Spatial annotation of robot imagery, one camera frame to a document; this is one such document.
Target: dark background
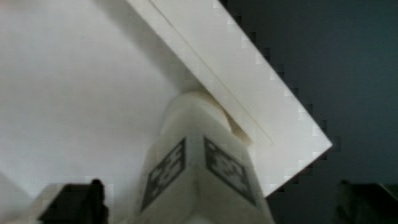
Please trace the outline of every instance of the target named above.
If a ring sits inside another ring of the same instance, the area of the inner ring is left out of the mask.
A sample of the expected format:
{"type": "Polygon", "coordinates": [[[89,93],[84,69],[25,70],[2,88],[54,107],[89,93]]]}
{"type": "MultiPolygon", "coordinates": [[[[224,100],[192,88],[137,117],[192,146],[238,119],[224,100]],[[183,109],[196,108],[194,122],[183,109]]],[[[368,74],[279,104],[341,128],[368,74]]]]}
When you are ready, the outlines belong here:
{"type": "Polygon", "coordinates": [[[334,142],[267,198],[274,218],[331,224],[340,181],[398,183],[398,1],[222,3],[334,142]]]}

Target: white surface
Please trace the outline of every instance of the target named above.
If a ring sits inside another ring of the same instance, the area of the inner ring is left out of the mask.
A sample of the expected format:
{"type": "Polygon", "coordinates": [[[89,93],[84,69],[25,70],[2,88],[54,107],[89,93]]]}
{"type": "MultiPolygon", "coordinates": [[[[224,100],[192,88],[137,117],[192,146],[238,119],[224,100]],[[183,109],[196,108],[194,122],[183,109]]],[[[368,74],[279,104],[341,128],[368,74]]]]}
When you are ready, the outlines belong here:
{"type": "Polygon", "coordinates": [[[0,223],[50,183],[94,177],[119,221],[166,106],[199,82],[121,0],[4,0],[0,27],[0,223]]]}
{"type": "Polygon", "coordinates": [[[331,141],[217,0],[128,0],[242,129],[265,196],[331,141]]]}

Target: white wall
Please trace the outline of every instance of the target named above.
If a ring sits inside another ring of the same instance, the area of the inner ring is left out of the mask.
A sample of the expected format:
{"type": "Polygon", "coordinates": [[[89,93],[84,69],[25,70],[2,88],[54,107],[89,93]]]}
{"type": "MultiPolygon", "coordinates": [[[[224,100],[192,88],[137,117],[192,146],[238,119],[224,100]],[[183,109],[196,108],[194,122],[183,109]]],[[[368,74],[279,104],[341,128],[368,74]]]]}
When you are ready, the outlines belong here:
{"type": "Polygon", "coordinates": [[[166,106],[199,83],[123,0],[4,0],[0,27],[0,171],[30,200],[100,177],[118,221],[166,106]]]}

